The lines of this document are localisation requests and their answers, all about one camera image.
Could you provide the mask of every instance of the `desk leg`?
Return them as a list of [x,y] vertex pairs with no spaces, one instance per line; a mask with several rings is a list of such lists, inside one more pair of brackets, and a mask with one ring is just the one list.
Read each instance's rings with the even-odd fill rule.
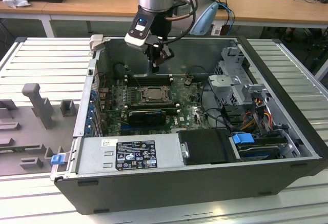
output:
[[86,21],[86,23],[87,23],[88,33],[92,33],[91,22],[90,21]]
[[56,36],[56,32],[53,30],[52,26],[51,26],[51,18],[49,15],[42,15],[40,17],[40,20],[42,22],[43,28],[46,32],[46,35],[48,38],[54,38],[57,37]]
[[328,59],[326,62],[322,65],[322,67],[319,69],[319,71],[314,76],[318,81],[321,81],[325,75],[328,73]]

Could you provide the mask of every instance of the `yellow wire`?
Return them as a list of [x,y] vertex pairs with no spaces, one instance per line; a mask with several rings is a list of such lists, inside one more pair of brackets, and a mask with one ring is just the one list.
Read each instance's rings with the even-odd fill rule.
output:
[[255,120],[253,119],[252,121],[250,121],[249,123],[247,123],[245,126],[243,126],[243,127],[241,128],[241,130],[244,130],[244,129],[248,128],[248,127],[249,127],[250,125],[252,125],[254,122],[255,122]]

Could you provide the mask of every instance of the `floor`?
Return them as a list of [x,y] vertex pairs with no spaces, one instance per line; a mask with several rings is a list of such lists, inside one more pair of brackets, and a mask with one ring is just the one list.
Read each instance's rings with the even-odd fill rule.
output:
[[[14,37],[45,37],[42,24],[38,20],[27,19],[3,19],[2,22]],[[123,36],[130,27],[130,22],[91,22],[92,34],[104,34],[108,36]],[[85,21],[52,21],[52,26],[58,37],[89,37],[92,34],[87,31]],[[243,35],[247,38],[277,38],[281,37],[284,28],[263,28],[248,26],[233,26],[230,35]],[[0,25],[0,59],[14,42],[14,38]],[[319,55],[320,49],[311,49],[309,40],[310,32],[304,29],[296,29],[291,43],[282,42],[289,50],[307,67],[311,67],[312,60]],[[328,87],[328,76],[323,79],[323,84]]]

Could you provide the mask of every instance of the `paper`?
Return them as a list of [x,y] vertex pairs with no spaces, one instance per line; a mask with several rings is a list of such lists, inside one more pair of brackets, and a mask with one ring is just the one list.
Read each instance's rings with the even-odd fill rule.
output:
[[7,6],[16,9],[17,7],[30,6],[27,0],[2,0]]

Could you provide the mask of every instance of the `black plastic cover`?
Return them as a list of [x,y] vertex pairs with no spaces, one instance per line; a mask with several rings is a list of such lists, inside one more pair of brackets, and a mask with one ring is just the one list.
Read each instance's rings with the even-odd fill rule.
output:
[[181,130],[180,143],[188,147],[189,158],[186,165],[224,164],[235,162],[231,143],[226,129]]

